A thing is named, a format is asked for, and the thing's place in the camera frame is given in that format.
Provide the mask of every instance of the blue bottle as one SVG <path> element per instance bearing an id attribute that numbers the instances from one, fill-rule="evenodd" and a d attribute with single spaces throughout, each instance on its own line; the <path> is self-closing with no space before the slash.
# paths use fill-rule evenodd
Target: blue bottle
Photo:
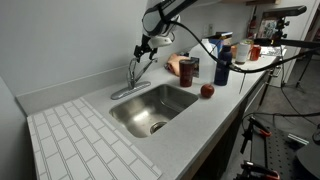
<path id="1" fill-rule="evenodd" d="M 227 64 L 231 63 L 232 61 L 232 53 L 230 52 L 231 46 L 230 45 L 224 45 L 222 47 L 221 52 L 219 53 L 219 59 L 226 61 Z M 216 68 L 216 75 L 214 78 L 214 84 L 218 86 L 225 86 L 228 83 L 228 77 L 229 77 L 229 68 L 217 63 Z"/>

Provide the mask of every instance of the white wall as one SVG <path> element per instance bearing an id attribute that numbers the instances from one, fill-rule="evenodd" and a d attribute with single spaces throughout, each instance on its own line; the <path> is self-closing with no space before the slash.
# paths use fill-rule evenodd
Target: white wall
<path id="1" fill-rule="evenodd" d="M 32 150 L 26 120 L 0 77 L 0 179 L 30 179 Z"/>
<path id="2" fill-rule="evenodd" d="M 140 43 L 146 2 L 3 0 L 0 75 L 16 96 L 125 66 Z M 205 23 L 213 23 L 215 30 L 242 37 L 251 9 L 243 4 L 190 8 L 182 13 L 182 22 L 198 36 Z M 159 54 L 195 44 L 185 31 L 177 32 L 176 42 Z"/>

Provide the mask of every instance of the robotic arm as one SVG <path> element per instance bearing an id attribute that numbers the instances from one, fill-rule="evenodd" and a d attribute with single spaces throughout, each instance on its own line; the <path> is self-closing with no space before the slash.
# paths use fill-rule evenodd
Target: robotic arm
<path id="1" fill-rule="evenodd" d="M 158 47 L 168 46 L 172 43 L 166 37 L 175 30 L 169 21 L 180 22 L 179 13 L 197 0 L 149 0 L 147 10 L 143 16 L 143 35 L 141 46 L 136 46 L 134 55 L 137 61 L 141 56 L 151 52 L 149 59 L 157 53 Z"/>

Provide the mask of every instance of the white countertop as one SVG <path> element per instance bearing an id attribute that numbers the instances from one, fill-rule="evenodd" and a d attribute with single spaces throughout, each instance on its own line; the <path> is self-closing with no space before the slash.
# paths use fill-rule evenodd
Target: white countertop
<path id="1" fill-rule="evenodd" d="M 243 69 L 263 67 L 270 64 L 274 58 L 272 56 L 262 56 L 258 61 L 247 61 L 240 67 Z M 162 171 L 159 179 L 178 179 L 215 136 L 224 120 L 240 104 L 262 74 L 263 72 L 247 74 L 242 91 L 239 94 L 243 74 L 230 71 L 228 84 L 226 86 L 214 85 L 214 95 L 210 99 L 203 99 L 200 96 L 202 84 L 193 83 L 189 88 L 181 88 L 179 87 L 179 78 L 161 68 L 142 76 L 140 82 L 150 81 L 151 86 L 120 100 L 111 100 L 110 96 L 125 87 L 126 82 L 92 92 L 83 96 L 83 99 L 89 102 L 104 119 Z M 198 95 L 199 99 L 158 130 L 157 133 L 146 138 L 134 137 L 109 114 L 112 107 L 161 84 L 181 88 Z"/>

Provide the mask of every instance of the red apple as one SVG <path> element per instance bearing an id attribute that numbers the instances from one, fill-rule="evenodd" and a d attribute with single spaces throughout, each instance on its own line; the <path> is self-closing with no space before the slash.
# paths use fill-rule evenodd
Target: red apple
<path id="1" fill-rule="evenodd" d="M 214 93 L 214 87 L 211 84 L 205 84 L 201 87 L 201 95 L 210 98 Z"/>

